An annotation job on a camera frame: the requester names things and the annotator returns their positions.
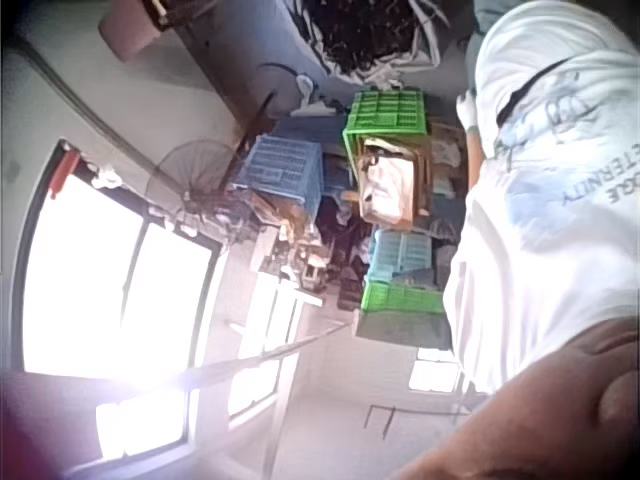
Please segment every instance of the white cloth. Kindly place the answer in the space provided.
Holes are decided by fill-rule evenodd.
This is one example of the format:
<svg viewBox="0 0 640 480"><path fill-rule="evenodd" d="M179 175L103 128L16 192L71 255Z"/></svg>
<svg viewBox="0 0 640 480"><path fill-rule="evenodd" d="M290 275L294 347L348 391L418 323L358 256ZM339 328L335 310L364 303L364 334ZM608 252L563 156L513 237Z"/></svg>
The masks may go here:
<svg viewBox="0 0 640 480"><path fill-rule="evenodd" d="M569 57L498 131L510 94ZM531 2L490 30L476 80L488 158L444 303L465 374L494 392L591 326L637 315L640 57L604 17Z"/></svg>

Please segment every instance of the standing fan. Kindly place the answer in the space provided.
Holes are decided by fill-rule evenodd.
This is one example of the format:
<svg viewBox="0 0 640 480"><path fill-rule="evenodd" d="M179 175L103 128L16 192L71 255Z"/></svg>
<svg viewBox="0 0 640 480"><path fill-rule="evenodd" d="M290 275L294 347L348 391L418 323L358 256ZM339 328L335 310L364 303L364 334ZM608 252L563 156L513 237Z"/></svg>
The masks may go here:
<svg viewBox="0 0 640 480"><path fill-rule="evenodd" d="M238 228L246 219L246 208L220 189L236 157L231 148L213 140L195 140L173 149L147 183L145 197L158 207L151 213L164 217L168 229L178 227L194 237L198 232L211 233L212 227L227 234Z"/></svg>

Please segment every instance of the hand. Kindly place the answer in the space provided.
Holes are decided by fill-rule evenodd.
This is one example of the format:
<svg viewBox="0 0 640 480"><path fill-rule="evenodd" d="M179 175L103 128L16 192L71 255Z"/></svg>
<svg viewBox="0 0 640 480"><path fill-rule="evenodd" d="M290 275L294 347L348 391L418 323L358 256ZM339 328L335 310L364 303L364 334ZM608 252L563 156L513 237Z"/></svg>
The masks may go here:
<svg viewBox="0 0 640 480"><path fill-rule="evenodd" d="M471 127L478 126L478 112L476 110L476 99L470 90L467 90L462 95L458 95L456 101L456 110L458 112L458 118L465 132L468 132Z"/></svg>

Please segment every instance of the window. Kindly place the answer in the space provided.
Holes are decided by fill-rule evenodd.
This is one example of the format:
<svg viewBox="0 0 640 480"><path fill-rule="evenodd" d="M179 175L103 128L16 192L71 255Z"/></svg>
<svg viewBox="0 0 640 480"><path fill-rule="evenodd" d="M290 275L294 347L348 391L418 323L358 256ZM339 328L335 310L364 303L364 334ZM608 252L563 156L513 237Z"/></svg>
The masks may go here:
<svg viewBox="0 0 640 480"><path fill-rule="evenodd" d="M280 282L274 275L259 273L239 357L260 355L292 339L302 305L292 282ZM280 367L280 360L270 360L236 374L229 395L229 415L238 415L275 393Z"/></svg>
<svg viewBox="0 0 640 480"><path fill-rule="evenodd" d="M419 348L409 379L409 388L424 392L453 392L460 369L453 353L435 348Z"/></svg>
<svg viewBox="0 0 640 480"><path fill-rule="evenodd" d="M140 197L96 190L92 176L81 162L42 203L22 297L25 370L145 386L193 364L220 245L165 230ZM172 390L98 407L103 457L186 439L188 404Z"/></svg>

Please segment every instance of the blue plastic crate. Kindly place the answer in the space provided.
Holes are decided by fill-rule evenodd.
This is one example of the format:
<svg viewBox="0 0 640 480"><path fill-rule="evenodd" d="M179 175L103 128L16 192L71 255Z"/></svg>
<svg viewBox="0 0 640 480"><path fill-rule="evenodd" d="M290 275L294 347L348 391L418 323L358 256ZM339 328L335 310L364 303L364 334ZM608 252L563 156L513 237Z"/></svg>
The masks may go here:
<svg viewBox="0 0 640 480"><path fill-rule="evenodd" d="M259 137L233 186L292 198L315 220L324 187L322 148L313 142Z"/></svg>
<svg viewBox="0 0 640 480"><path fill-rule="evenodd" d="M431 237L379 229L373 232L367 280L389 283L394 274L431 268Z"/></svg>

